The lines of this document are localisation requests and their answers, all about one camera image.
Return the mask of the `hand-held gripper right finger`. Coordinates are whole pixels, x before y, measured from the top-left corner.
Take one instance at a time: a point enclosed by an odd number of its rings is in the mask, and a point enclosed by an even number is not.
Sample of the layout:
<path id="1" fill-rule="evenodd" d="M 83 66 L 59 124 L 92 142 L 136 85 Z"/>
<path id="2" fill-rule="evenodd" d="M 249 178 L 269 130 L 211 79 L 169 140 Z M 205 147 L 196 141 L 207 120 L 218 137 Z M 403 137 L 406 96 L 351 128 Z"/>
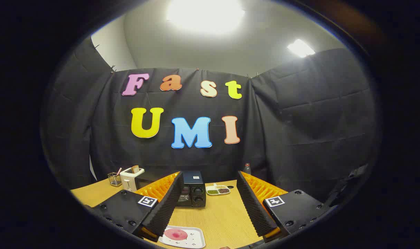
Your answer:
<path id="1" fill-rule="evenodd" d="M 237 173 L 236 187 L 257 235 L 265 243 L 308 228 L 330 209 L 305 191 L 285 191 L 242 171 Z"/>

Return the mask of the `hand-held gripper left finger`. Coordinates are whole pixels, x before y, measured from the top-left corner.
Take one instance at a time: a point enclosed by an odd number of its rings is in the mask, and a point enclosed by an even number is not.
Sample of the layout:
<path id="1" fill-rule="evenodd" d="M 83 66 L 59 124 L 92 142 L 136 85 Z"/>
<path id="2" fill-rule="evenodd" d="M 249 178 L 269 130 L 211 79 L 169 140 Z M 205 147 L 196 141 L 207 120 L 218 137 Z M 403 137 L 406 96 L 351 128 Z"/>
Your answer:
<path id="1" fill-rule="evenodd" d="M 184 187 L 183 172 L 135 191 L 121 190 L 90 208 L 90 214 L 109 227 L 157 242 L 163 236 Z"/>

